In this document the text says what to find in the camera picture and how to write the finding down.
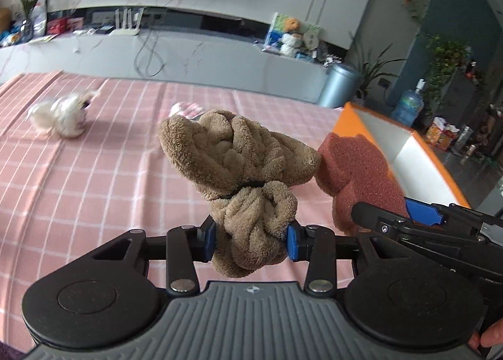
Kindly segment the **operator right hand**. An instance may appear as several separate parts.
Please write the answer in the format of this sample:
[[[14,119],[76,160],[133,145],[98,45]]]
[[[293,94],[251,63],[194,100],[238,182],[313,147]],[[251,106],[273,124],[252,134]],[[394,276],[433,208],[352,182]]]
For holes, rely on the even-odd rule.
[[[472,350],[477,351],[478,347],[490,348],[503,343],[503,319],[498,320],[481,335],[475,331],[468,341]]]

